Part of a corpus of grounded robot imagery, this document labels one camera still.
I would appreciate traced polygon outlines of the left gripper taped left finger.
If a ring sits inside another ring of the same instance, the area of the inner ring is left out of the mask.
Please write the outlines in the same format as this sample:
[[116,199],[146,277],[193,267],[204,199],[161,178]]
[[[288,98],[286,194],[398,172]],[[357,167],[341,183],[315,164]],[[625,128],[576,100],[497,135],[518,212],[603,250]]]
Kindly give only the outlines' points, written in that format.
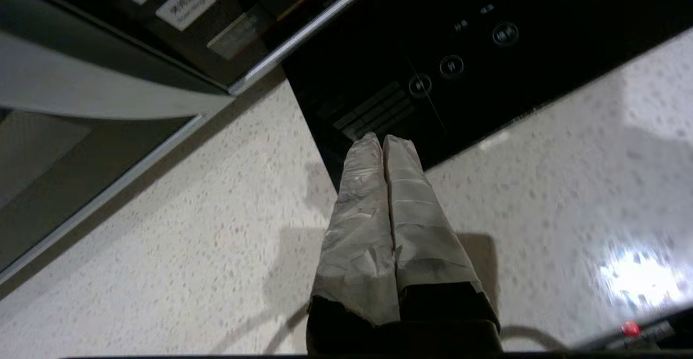
[[383,150],[369,133],[344,161],[310,293],[305,343],[312,356],[371,354],[400,321]]

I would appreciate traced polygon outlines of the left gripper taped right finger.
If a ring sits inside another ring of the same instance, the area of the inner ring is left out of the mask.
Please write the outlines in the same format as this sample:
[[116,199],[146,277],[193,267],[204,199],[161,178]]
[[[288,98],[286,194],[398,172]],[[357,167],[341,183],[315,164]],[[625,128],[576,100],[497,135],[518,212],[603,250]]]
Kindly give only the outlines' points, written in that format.
[[401,317],[389,327],[394,349],[424,356],[501,352],[498,318],[413,142],[388,135],[383,149]]

